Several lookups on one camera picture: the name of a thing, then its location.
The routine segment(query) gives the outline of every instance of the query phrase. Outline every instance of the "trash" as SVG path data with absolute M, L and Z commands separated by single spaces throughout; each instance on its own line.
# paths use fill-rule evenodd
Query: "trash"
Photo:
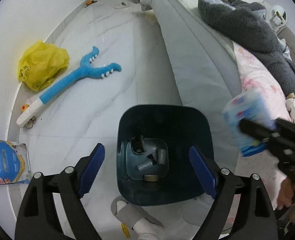
M 120 4 L 116 5 L 114 8 L 115 9 L 124 9 L 124 8 L 128 8 L 130 7 L 130 2 L 125 3 L 125 2 L 121 2 Z
M 97 1 L 94 1 L 94 0 L 89 0 L 86 2 L 86 7 L 90 6 L 92 3 L 96 3 Z
M 40 91 L 68 67 L 69 60 L 66 49 L 40 40 L 24 52 L 18 62 L 17 77 L 33 91 Z
M 0 140 L 0 185 L 29 183 L 31 178 L 26 145 Z

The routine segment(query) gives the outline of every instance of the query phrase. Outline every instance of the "human hand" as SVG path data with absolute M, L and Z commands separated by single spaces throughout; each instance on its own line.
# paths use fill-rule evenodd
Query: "human hand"
M 277 198 L 277 209 L 281 210 L 284 206 L 292 206 L 292 198 L 295 193 L 295 184 L 289 178 L 283 180 L 281 190 Z

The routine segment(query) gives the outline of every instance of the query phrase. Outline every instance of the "marble floor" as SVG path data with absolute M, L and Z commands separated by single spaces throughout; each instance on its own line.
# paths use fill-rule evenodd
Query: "marble floor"
M 116 9 L 123 1 L 129 7 Z M 64 75 L 79 66 L 92 46 L 100 49 L 95 66 L 116 62 L 122 71 L 99 80 L 85 78 L 65 90 L 37 116 L 31 129 L 21 129 L 19 140 L 27 144 L 32 172 L 45 175 L 74 166 L 102 143 L 105 161 L 81 201 L 103 240 L 125 239 L 110 211 L 120 195 L 116 182 L 119 120 L 137 104 L 181 105 L 160 26 L 152 11 L 142 12 L 133 0 L 98 0 L 72 20 L 55 44 L 67 49 L 71 58 Z M 55 201 L 64 233 L 74 237 L 58 194 Z M 166 239 L 191 239 L 198 230 L 183 221 L 182 203 L 147 207 L 147 211 L 164 224 Z M 130 239 L 137 239 L 135 232 L 131 231 Z

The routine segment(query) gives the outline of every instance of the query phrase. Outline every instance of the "blue snack bag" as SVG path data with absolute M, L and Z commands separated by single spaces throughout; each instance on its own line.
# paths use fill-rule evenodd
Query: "blue snack bag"
M 29 183 L 31 178 L 26 145 L 0 140 L 0 185 Z
M 262 94 L 249 89 L 227 103 L 223 110 L 225 121 L 230 124 L 236 145 L 241 150 L 242 156 L 252 156 L 266 150 L 265 143 L 244 134 L 239 128 L 240 120 L 247 118 L 270 129 L 275 129 L 275 122 L 266 107 Z

